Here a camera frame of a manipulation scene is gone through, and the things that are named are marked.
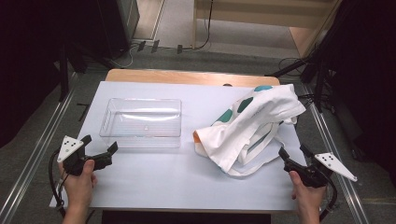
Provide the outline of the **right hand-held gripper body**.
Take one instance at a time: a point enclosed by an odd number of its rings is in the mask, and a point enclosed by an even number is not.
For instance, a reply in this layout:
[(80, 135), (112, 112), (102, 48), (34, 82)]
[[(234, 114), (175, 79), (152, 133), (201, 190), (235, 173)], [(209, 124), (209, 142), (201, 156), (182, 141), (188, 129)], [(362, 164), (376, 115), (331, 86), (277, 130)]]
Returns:
[(332, 153), (314, 154), (314, 157), (309, 159), (311, 163), (308, 166), (290, 159), (290, 162), (284, 162), (284, 170), (297, 172), (303, 183), (312, 188), (326, 186), (330, 182), (332, 173), (337, 173), (354, 182), (358, 180)]

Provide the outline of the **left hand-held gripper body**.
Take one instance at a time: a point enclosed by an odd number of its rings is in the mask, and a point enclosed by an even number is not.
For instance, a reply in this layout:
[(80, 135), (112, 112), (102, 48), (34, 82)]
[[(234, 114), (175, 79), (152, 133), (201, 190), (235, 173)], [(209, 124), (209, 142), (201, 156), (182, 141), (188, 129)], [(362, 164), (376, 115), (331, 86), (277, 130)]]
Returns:
[(112, 156), (106, 152), (88, 156), (81, 140), (70, 136), (65, 136), (61, 144), (57, 162), (62, 163), (64, 170), (69, 175), (79, 176), (82, 173), (83, 165), (87, 160), (94, 160), (93, 170), (102, 170), (112, 164)]

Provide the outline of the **person's left hand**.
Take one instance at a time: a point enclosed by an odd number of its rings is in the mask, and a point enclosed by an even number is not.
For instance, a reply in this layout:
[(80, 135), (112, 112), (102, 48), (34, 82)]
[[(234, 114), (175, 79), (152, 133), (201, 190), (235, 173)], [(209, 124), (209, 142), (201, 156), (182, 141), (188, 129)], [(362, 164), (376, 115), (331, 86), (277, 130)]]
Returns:
[(58, 164), (68, 198), (66, 214), (80, 214), (86, 216), (92, 201), (92, 190), (97, 183), (96, 175), (93, 172), (94, 160), (87, 160), (83, 165), (81, 175), (69, 177), (64, 176), (64, 166)]

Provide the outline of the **black cabinet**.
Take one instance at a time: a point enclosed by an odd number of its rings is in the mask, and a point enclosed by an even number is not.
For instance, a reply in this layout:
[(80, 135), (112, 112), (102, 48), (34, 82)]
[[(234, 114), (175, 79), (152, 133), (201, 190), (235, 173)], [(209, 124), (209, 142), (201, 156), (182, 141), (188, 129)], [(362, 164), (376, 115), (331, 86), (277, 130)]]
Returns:
[(105, 32), (106, 56), (120, 57), (130, 48), (140, 13), (136, 0), (97, 0)]

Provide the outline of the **light wooden desk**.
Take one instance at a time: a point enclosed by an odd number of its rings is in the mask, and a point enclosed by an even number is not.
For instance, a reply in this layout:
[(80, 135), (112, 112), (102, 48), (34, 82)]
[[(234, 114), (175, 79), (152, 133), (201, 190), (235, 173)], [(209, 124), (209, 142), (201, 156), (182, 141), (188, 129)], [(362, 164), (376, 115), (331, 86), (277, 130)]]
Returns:
[(197, 20), (235, 21), (290, 28), (301, 57), (332, 26), (343, 0), (193, 0), (191, 45), (196, 46)]

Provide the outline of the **black metal stand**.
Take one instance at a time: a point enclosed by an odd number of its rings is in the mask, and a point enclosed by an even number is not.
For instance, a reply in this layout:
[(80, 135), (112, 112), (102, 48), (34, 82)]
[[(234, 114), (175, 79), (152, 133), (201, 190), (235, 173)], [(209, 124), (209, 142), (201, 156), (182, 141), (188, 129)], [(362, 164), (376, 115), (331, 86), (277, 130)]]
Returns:
[(313, 77), (317, 77), (313, 92), (313, 103), (319, 113), (322, 112), (322, 90), (325, 77), (329, 74), (328, 64), (324, 59), (324, 53), (325, 50), (322, 47), (316, 47), (305, 58), (298, 59), (296, 62), (270, 74), (270, 77), (281, 77), (304, 65), (304, 71), (300, 76), (300, 80), (303, 83), (309, 83)]
[(60, 65), (60, 74), (61, 74), (61, 78), (60, 78), (61, 94), (60, 94), (59, 101), (62, 102), (66, 98), (66, 96), (69, 92), (67, 55), (66, 55), (65, 45), (62, 45), (60, 48), (59, 65)]

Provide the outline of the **clear plastic container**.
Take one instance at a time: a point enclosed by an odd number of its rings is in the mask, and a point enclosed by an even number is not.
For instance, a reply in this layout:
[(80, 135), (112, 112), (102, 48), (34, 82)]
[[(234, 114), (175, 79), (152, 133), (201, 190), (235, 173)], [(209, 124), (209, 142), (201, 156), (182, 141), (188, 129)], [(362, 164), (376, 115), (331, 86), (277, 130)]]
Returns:
[(119, 148), (177, 148), (180, 146), (182, 103), (178, 99), (108, 101), (99, 135)]

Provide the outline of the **person's right hand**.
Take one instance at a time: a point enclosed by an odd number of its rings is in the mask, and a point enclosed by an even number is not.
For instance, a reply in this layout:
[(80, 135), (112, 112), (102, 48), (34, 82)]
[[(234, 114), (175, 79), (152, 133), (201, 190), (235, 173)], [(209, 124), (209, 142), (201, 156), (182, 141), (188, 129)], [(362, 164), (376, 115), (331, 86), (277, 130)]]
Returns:
[(310, 219), (319, 217), (319, 207), (326, 188), (307, 187), (295, 171), (290, 171), (289, 176), (293, 184), (291, 198), (297, 202), (299, 215)]

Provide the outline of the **dark curtain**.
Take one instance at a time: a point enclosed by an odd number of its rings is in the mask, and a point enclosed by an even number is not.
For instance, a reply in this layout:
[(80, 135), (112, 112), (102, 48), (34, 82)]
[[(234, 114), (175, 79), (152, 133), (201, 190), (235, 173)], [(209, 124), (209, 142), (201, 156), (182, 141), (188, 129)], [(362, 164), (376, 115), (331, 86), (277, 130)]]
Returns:
[(88, 0), (0, 0), (0, 147), (8, 144), (60, 84), (60, 48), (67, 63), (87, 65), (72, 25)]
[(360, 128), (352, 142), (396, 188), (396, 0), (342, 0), (327, 37), (332, 88)]

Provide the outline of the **aluminium floor rail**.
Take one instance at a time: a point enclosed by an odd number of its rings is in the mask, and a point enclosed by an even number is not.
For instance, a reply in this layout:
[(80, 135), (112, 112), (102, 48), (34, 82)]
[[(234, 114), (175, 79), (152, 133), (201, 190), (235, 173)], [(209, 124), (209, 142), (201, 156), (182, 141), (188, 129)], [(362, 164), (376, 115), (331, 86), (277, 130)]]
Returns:
[[(322, 113), (319, 113), (313, 103), (313, 91), (309, 85), (304, 84), (302, 86), (303, 93), (308, 95), (306, 100), (306, 105), (312, 113), (314, 121), (317, 125), (318, 132), (323, 141), (324, 148), (321, 151), (326, 151), (332, 153), (341, 162), (345, 160), (340, 154), (339, 148), (336, 146), (333, 140), (332, 134), (330, 132), (327, 121)], [(341, 193), (345, 199), (348, 206), (348, 211), (350, 212), (354, 224), (371, 224), (367, 213), (363, 207), (361, 197), (359, 196), (357, 190), (355, 189), (355, 182), (342, 177), (341, 175), (336, 175), (334, 177), (338, 186), (338, 193)]]
[(55, 134), (71, 99), (73, 98), (78, 80), (79, 75), (74, 72), (68, 81), (69, 93), (67, 93), (64, 99), (56, 105), (46, 128), (35, 143), (34, 150), (30, 155), (29, 160), (25, 163), (21, 174), (13, 184), (5, 203), (0, 210), (0, 224), (10, 224), (11, 219), (14, 217), (40, 162), (43, 160), (47, 148), (50, 145), (50, 141)]

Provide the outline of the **white table board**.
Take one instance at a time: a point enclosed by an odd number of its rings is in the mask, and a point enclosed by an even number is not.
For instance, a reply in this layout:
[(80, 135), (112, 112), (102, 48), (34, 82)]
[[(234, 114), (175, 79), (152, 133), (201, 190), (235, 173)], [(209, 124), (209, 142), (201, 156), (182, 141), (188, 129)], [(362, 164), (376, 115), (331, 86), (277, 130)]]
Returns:
[(112, 98), (178, 99), (182, 103), (181, 140), (177, 148), (121, 148), (112, 165), (97, 171), (93, 208), (157, 211), (291, 211), (292, 184), (276, 159), (255, 174), (233, 178), (194, 151), (192, 134), (215, 121), (248, 93), (240, 87), (103, 81), (80, 133), (90, 135), (89, 155), (106, 150), (99, 131)]

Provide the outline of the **white canvas tote bag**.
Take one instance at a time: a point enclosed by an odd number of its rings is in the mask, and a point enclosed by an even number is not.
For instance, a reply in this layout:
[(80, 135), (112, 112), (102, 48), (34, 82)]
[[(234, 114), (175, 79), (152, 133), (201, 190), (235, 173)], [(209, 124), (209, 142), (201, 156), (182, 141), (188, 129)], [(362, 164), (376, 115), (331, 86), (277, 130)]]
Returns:
[(211, 126), (193, 133), (195, 152), (227, 175), (252, 175), (278, 158), (272, 143), (285, 146), (281, 125), (293, 125), (305, 112), (294, 86), (258, 86), (233, 103)]

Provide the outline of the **wooden table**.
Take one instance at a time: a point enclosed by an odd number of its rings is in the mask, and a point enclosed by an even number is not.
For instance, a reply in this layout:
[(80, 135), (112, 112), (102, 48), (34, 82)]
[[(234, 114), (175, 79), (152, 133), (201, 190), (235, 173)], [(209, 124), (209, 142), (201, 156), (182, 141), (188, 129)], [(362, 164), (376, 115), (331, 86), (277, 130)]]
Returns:
[(276, 77), (233, 75), (213, 72), (191, 72), (147, 69), (111, 69), (106, 81), (193, 84), (253, 88), (260, 85), (277, 86)]

